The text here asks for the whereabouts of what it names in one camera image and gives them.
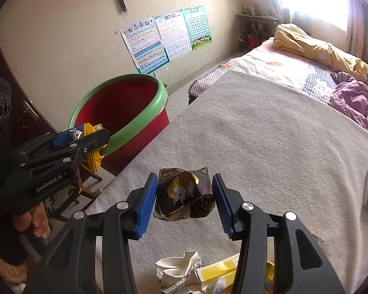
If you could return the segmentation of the person left hand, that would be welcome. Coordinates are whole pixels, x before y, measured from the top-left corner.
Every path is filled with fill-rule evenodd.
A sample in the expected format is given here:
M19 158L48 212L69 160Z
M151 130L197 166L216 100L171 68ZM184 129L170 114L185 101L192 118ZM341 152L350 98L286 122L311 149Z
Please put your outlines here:
M12 223L19 232L23 232L31 226L37 238L47 239L51 234L46 209L42 202L36 206L32 214L26 212L20 216L14 217L12 218Z

